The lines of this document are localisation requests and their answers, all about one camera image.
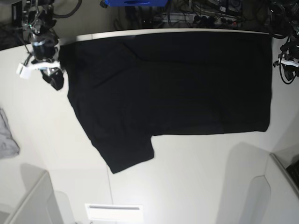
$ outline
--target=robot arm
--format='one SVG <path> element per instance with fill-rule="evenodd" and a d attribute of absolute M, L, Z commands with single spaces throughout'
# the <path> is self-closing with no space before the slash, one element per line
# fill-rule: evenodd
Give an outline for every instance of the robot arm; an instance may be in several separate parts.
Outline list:
<path fill-rule="evenodd" d="M 19 64 L 17 74 L 21 78 L 29 78 L 32 70 L 40 70 L 43 79 L 54 89 L 60 90 L 64 84 L 63 73 L 58 60 L 59 41 L 52 29 L 56 20 L 53 18 L 67 18 L 80 7 L 82 0 L 67 15 L 54 14 L 54 0 L 27 0 L 22 17 L 22 27 L 29 32 L 32 52 L 27 59 Z"/>
<path fill-rule="evenodd" d="M 299 1 L 298 0 L 270 0 L 270 11 L 273 16 L 280 16 L 285 22 L 286 33 L 282 38 L 288 37 L 280 48 L 281 53 L 273 66 L 279 68 L 282 81 L 291 84 L 299 77 Z"/>

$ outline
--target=black t-shirt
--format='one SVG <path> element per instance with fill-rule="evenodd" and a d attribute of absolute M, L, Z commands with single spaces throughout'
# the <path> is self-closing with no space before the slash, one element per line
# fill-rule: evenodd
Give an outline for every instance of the black t-shirt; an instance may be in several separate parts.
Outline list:
<path fill-rule="evenodd" d="M 182 32 L 62 46 L 69 101 L 112 173 L 154 157 L 162 134 L 266 131 L 272 49 L 264 34 Z"/>

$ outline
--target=gray cloth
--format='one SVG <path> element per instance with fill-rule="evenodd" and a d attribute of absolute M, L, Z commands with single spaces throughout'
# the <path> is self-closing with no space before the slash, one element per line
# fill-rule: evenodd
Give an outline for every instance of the gray cloth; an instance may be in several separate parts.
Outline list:
<path fill-rule="evenodd" d="M 18 155 L 20 149 L 13 140 L 4 111 L 0 108 L 0 159 Z"/>

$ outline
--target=blue container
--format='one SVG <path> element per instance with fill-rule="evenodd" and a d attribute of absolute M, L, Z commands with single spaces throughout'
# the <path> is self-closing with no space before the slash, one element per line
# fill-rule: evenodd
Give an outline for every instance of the blue container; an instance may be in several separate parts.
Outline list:
<path fill-rule="evenodd" d="M 105 0 L 109 6 L 157 6 L 164 7 L 167 0 Z"/>

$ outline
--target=power strip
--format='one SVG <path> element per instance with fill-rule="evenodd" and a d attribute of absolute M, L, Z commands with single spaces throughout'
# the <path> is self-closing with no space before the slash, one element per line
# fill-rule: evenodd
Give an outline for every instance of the power strip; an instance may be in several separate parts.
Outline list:
<path fill-rule="evenodd" d="M 191 14 L 191 13 L 171 13 L 171 22 L 175 23 L 175 22 L 188 22 L 190 24 L 193 23 L 194 21 L 194 17 L 197 16 L 197 14 Z M 215 18 L 215 22 L 214 24 L 216 26 L 220 26 L 220 25 L 225 25 L 226 27 L 231 27 L 231 28 L 238 28 L 240 27 L 240 23 L 237 23 L 237 19 L 230 17 L 230 16 L 222 16 L 220 17 L 215 17 L 215 16 L 211 16 Z M 160 16 L 156 16 L 154 17 L 154 21 L 160 21 L 160 22 L 168 22 L 167 19 L 167 14 L 163 13 Z"/>

